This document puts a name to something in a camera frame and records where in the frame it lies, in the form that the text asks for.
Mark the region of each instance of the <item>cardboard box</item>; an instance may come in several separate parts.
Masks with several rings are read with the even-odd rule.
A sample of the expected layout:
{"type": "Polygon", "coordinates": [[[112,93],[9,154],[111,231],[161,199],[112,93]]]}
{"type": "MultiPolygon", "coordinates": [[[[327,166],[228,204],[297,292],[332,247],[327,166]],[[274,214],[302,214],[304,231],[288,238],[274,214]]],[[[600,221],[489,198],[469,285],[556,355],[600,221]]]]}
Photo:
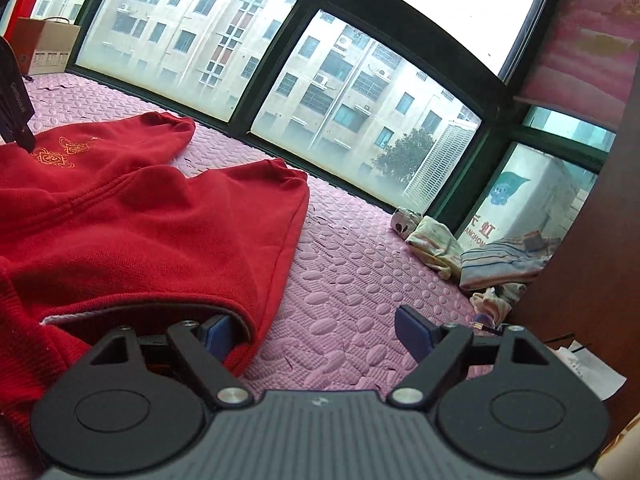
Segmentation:
{"type": "Polygon", "coordinates": [[[18,18],[9,43],[23,75],[64,72],[80,27],[69,23],[18,18]]]}

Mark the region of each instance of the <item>striped cloth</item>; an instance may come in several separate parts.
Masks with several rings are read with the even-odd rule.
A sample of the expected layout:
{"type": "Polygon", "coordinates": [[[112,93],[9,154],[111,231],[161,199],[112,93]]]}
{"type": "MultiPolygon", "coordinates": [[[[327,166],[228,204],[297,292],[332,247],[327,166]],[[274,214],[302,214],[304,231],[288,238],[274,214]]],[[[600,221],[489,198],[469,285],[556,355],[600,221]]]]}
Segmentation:
{"type": "Polygon", "coordinates": [[[471,292],[509,282],[530,283],[560,242],[560,238],[546,238],[540,231],[533,231],[462,253],[460,289],[471,292]]]}

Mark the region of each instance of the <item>red sweatshirt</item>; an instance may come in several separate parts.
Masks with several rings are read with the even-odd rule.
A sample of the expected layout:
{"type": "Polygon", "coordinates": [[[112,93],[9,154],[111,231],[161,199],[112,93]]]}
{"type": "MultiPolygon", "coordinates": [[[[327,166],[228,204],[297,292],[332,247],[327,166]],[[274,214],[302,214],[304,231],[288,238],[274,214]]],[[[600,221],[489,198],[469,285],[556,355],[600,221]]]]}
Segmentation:
{"type": "Polygon", "coordinates": [[[30,155],[0,146],[0,410],[29,439],[37,399],[111,328],[162,333],[214,308],[248,343],[282,299],[306,216],[306,174],[264,160],[185,178],[162,164],[191,119],[147,113],[41,133],[30,155]]]}

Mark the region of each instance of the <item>beige fabric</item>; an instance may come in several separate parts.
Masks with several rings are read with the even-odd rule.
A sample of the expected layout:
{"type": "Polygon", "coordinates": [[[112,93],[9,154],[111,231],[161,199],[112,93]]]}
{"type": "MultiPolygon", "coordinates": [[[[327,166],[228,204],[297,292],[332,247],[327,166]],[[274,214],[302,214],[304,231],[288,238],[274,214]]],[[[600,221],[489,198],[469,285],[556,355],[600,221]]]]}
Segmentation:
{"type": "Polygon", "coordinates": [[[602,480],[640,478],[640,413],[605,448],[594,471],[602,480]]]}
{"type": "Polygon", "coordinates": [[[460,280],[462,247],[446,225],[425,216],[406,242],[420,261],[443,280],[460,280]]]}

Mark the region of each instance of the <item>embroidered emblem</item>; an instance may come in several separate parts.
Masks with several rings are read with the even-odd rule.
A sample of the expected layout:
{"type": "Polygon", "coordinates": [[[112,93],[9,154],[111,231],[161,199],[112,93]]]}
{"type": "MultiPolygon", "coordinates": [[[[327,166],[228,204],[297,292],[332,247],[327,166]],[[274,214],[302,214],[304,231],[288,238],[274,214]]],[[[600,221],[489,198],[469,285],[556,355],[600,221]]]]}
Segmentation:
{"type": "Polygon", "coordinates": [[[41,164],[49,166],[60,166],[61,168],[72,168],[74,164],[66,160],[66,156],[58,152],[50,152],[47,148],[36,148],[31,153],[41,164]]]}
{"type": "Polygon", "coordinates": [[[71,142],[66,137],[60,137],[60,146],[65,149],[67,155],[88,152],[91,145],[88,142],[71,142]]]}

